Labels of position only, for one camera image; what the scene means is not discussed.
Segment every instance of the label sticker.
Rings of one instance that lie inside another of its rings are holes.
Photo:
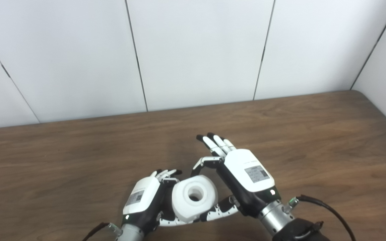
[[[129,196],[129,199],[127,199],[126,206],[134,203],[139,203],[142,199],[142,194],[144,194],[144,190],[131,194]]]
[[[251,181],[253,181],[253,183],[270,178],[266,171],[262,168],[262,166],[249,167],[245,169],[245,171],[247,172],[248,176],[251,178]]]

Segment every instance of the panel seam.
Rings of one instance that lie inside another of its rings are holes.
[[[366,61],[364,62],[363,66],[361,67],[360,72],[358,73],[358,75],[354,79],[354,82],[352,83],[351,88],[349,88],[349,90],[352,90],[352,88],[354,87],[354,84],[357,82],[358,78],[360,77],[360,74],[363,72],[364,67],[366,66],[367,62],[369,61],[370,56],[372,55],[373,51],[375,50],[379,40],[381,39],[383,33],[385,32],[385,30],[386,30],[386,24],[385,24],[385,27],[382,29],[382,32],[380,33],[376,43],[374,44],[372,50],[370,51],[369,55],[367,56]]]
[[[127,0],[124,0],[124,3],[126,4],[127,19],[129,20],[129,28],[130,28],[130,33],[132,35],[133,49],[135,50],[136,64],[138,65],[139,79],[141,80],[142,94],[144,95],[145,110],[148,112],[147,98],[145,97],[144,83],[142,81],[141,68],[139,67],[138,53],[136,51],[135,38],[133,36],[132,22],[130,20],[130,13],[129,13],[129,7],[127,6]]]
[[[263,46],[262,59],[260,60],[260,67],[259,67],[259,73],[258,73],[258,75],[257,75],[256,87],[254,88],[253,100],[256,99],[256,92],[257,92],[257,87],[258,87],[258,85],[259,85],[260,72],[261,72],[261,70],[262,70],[263,58],[264,58],[264,56],[265,56],[266,44],[267,44],[267,42],[268,42],[268,37],[269,37],[269,30],[271,29],[272,16],[273,16],[274,8],[275,8],[275,2],[276,2],[276,0],[274,0],[274,2],[273,2],[273,4],[272,4],[272,11],[271,11],[271,16],[270,16],[270,18],[269,18],[268,30],[267,30],[267,32],[266,32],[265,45]]]
[[[32,114],[34,114],[35,118],[37,119],[38,123],[41,123],[40,122],[40,119],[38,119],[38,116],[35,114],[34,110],[32,110],[31,106],[29,105],[28,101],[26,100],[25,96],[23,96],[22,92],[20,91],[19,87],[17,87],[15,81],[13,80],[13,78],[11,77],[11,75],[8,73],[6,67],[4,66],[4,64],[1,62],[0,60],[0,64],[1,64],[1,67],[2,69],[4,70],[4,72],[7,74],[8,78],[12,81],[12,83],[14,84],[14,86],[16,87],[17,91],[19,92],[20,96],[22,96],[23,100],[25,101],[26,105],[28,105],[29,109],[31,110]]]

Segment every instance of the brown wooden surface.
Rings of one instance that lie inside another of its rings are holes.
[[[251,149],[283,201],[299,194],[338,210],[357,240],[386,240],[386,118],[356,91],[0,128],[0,240],[81,240],[101,221],[120,224],[135,182],[157,168],[188,177],[209,155],[196,134],[214,132]],[[219,189],[228,189],[212,170]],[[349,240],[328,211],[294,214],[324,221],[332,241]],[[270,240],[259,221],[159,228],[146,240]],[[100,232],[92,240],[113,240]]]

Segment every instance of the silver cylindrical connector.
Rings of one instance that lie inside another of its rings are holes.
[[[142,241],[144,239],[144,232],[132,224],[124,224],[117,232],[115,241]]]
[[[260,219],[265,228],[269,233],[274,236],[279,232],[285,225],[294,220],[294,216],[291,212],[284,210],[284,205],[280,200],[269,203],[257,217]]]

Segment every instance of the black cable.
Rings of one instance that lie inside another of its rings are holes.
[[[108,226],[110,223],[100,223],[98,226],[94,227],[87,235],[83,238],[83,241],[88,240],[90,237],[92,237],[95,233],[97,233],[99,230],[103,229],[104,227]]]
[[[351,228],[348,226],[348,223],[342,218],[342,216],[336,212],[335,209],[333,209],[332,207],[328,206],[326,203],[324,203],[323,201],[319,200],[319,199],[316,199],[316,198],[313,198],[313,197],[309,197],[309,196],[305,196],[305,195],[300,195],[299,197],[296,197],[299,201],[303,201],[303,202],[308,202],[308,203],[314,203],[318,206],[321,206],[321,207],[324,207],[326,209],[328,209],[330,212],[332,212],[338,219],[339,221],[343,224],[343,227],[345,227],[345,229],[348,231],[349,233],[349,236],[351,237],[351,240],[352,241],[356,241],[355,239],[355,236],[354,236],[354,233],[352,232]]]

